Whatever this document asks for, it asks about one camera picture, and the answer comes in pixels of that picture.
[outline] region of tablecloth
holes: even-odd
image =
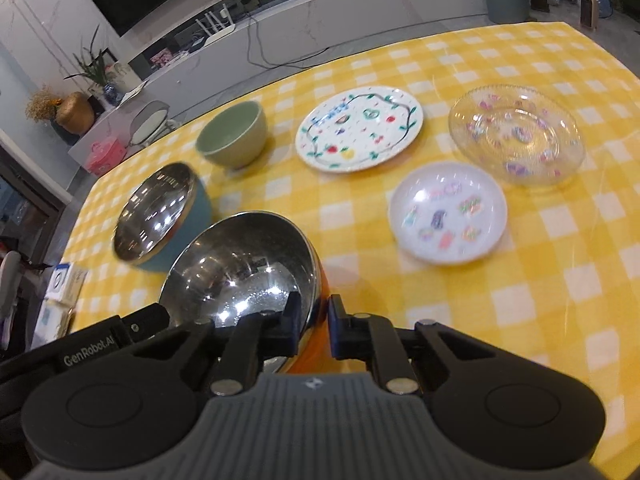
[[[464,160],[448,133],[449,109],[472,88],[494,83],[537,88],[570,110],[587,157],[574,178],[552,190],[502,183],[508,228],[488,258],[429,266],[396,246],[388,199],[411,170]],[[372,84],[405,89],[420,101],[426,120],[414,143],[355,174],[306,166],[292,145],[302,119],[332,94]],[[345,57],[241,99],[261,102],[271,132],[245,170],[220,170],[194,149],[199,131],[225,105],[95,184],[64,254],[90,269],[75,329],[158,298],[164,275],[116,261],[111,234],[133,190],[183,160],[200,175],[217,218],[266,209],[295,222],[348,311],[406,327],[433,318],[586,382],[607,410],[595,463],[614,478],[640,463],[640,81],[622,63],[564,23],[503,25]]]

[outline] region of lemon illustration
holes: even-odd
[[[356,152],[351,148],[343,148],[340,150],[340,154],[342,155],[342,158],[351,160],[356,155]]]

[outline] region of wicker vase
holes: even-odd
[[[73,92],[58,107],[56,122],[66,131],[76,135],[84,135],[93,126],[94,110],[82,92]]]

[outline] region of screw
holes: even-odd
[[[222,397],[239,394],[241,391],[242,384],[234,379],[220,379],[211,383],[211,392]]]
[[[417,382],[406,377],[391,379],[385,386],[387,390],[396,395],[412,394],[416,392],[419,387]]]

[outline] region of oval plate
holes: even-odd
[[[472,162],[521,186],[557,184],[585,155],[572,115],[532,88],[472,90],[451,109],[449,131]]]
[[[422,120],[420,103],[398,88],[354,88],[327,99],[302,121],[296,151],[317,170],[366,170],[411,144]]]
[[[403,249],[433,264],[457,265],[495,247],[507,225],[507,202],[498,183],[479,168],[436,162],[400,183],[388,219]]]

